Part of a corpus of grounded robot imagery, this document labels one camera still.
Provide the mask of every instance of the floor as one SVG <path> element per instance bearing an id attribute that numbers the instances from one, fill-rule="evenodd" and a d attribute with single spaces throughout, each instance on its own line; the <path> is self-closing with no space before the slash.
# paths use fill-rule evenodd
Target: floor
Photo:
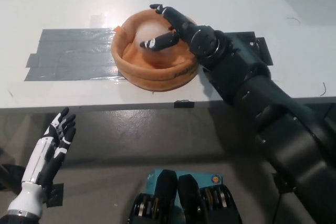
<path id="1" fill-rule="evenodd" d="M 0 116 L 1 163 L 25 166 L 50 114 Z M 126 223 L 134 197 L 153 168 L 222 174 L 244 223 L 271 223 L 277 191 L 252 129 L 231 108 L 77 114 L 77 134 L 55 178 L 63 207 L 41 223 Z M 0 193 L 2 212 L 14 198 Z M 314 223 L 294 195 L 285 195 L 276 223 Z"/>

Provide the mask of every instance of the gray duct tape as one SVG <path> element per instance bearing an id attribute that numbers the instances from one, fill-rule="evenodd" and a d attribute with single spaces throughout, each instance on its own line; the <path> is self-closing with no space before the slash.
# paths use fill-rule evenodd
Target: gray duct tape
<path id="1" fill-rule="evenodd" d="M 25 81 L 119 80 L 110 28 L 43 30 Z"/>
<path id="2" fill-rule="evenodd" d="M 31 54 L 27 62 L 27 68 L 43 67 L 97 67 L 115 66 L 110 52 L 59 52 L 57 54 Z"/>
<path id="3" fill-rule="evenodd" d="M 124 79 L 116 66 L 112 67 L 49 67 L 31 68 L 25 81 L 81 81 Z"/>

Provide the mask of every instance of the table surface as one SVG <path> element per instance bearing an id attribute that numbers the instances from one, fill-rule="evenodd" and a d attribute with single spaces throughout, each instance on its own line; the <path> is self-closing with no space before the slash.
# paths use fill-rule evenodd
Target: table surface
<path id="1" fill-rule="evenodd" d="M 211 106 L 218 93 L 200 73 L 169 92 L 149 92 L 126 80 L 24 82 L 27 59 L 43 29 L 121 25 L 151 3 L 173 6 L 198 24 L 265 37 L 272 79 L 302 102 L 336 100 L 336 3 L 333 0 L 0 0 L 0 112 L 172 108 L 177 100 Z"/>

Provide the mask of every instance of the black tape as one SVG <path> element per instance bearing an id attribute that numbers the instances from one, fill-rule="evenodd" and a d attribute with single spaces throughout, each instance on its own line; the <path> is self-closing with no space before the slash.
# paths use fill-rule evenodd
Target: black tape
<path id="1" fill-rule="evenodd" d="M 192 109 L 195 107 L 195 102 L 189 100 L 180 100 L 174 102 L 174 109 Z"/>

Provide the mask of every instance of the orange bowl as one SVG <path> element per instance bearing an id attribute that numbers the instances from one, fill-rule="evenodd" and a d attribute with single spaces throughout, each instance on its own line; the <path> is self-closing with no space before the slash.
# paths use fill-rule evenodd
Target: orange bowl
<path id="1" fill-rule="evenodd" d="M 142 49 L 134 40 L 138 28 L 146 22 L 170 23 L 149 9 L 129 17 L 118 26 L 111 45 L 111 53 L 122 75 L 134 85 L 150 91 L 167 91 L 181 87 L 197 74 L 198 63 L 188 45 L 177 45 L 158 52 Z"/>

